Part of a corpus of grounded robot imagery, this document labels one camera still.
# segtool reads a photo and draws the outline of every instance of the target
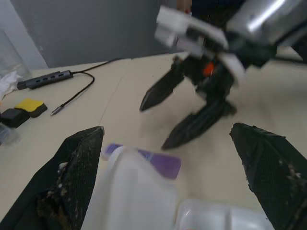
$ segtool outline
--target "black cable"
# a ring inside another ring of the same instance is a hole
[[[83,89],[81,89],[79,92],[77,92],[73,97],[71,97],[71,98],[70,98],[69,100],[67,100],[65,103],[61,104],[58,108],[56,108],[54,111],[52,111],[51,116],[53,116],[53,115],[59,113],[67,104],[69,104],[70,102],[72,102],[78,95],[80,95],[82,92],[84,92],[85,90],[87,90],[87,89],[95,82],[95,77],[94,77],[92,74],[87,73],[86,71],[90,71],[90,70],[92,70],[92,69],[95,69],[95,68],[104,66],[104,65],[106,65],[106,64],[112,63],[112,62],[117,61],[117,60],[121,60],[121,59],[120,59],[120,58],[113,59],[113,60],[111,60],[111,61],[108,61],[108,62],[99,64],[99,65],[90,67],[90,68],[88,68],[88,69],[84,69],[84,70],[76,71],[76,72],[71,72],[72,75],[78,74],[78,73],[85,74],[85,75],[91,77],[91,78],[92,78],[92,81],[91,81],[87,86],[85,86]]]

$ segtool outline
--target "orange part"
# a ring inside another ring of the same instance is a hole
[[[203,74],[205,77],[211,76],[212,72],[214,70],[214,64],[210,62],[204,69],[203,69]]]

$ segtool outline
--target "silver metal part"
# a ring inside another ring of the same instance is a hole
[[[227,30],[258,44],[277,45],[306,21],[307,0],[248,0],[227,23]]]

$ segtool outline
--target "white plastic lid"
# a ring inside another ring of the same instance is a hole
[[[120,147],[97,176],[82,230],[170,230],[176,201],[175,187],[137,150]]]

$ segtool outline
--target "table surface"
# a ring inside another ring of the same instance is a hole
[[[248,188],[229,132],[235,122],[255,125],[286,136],[307,156],[306,69],[276,63],[262,69],[250,68],[246,84],[233,89],[229,96],[238,109],[235,116],[223,118],[204,135],[181,148],[162,152],[160,147],[174,126],[204,105],[191,83],[185,80],[161,105],[142,114],[139,112],[146,91],[168,71],[173,56],[126,59],[92,70],[96,78],[94,85],[53,117],[50,117],[51,111],[90,82],[90,78],[77,75],[61,83],[7,95],[1,104],[2,111],[26,97],[44,101],[48,110],[17,129],[19,142],[0,147],[0,219],[66,137],[94,126],[105,127],[102,148],[120,143],[180,157],[178,178],[171,182],[178,189],[178,204],[194,198],[261,210]],[[78,71],[93,65],[36,70],[33,77],[53,70]],[[99,168],[105,165],[101,160]]]

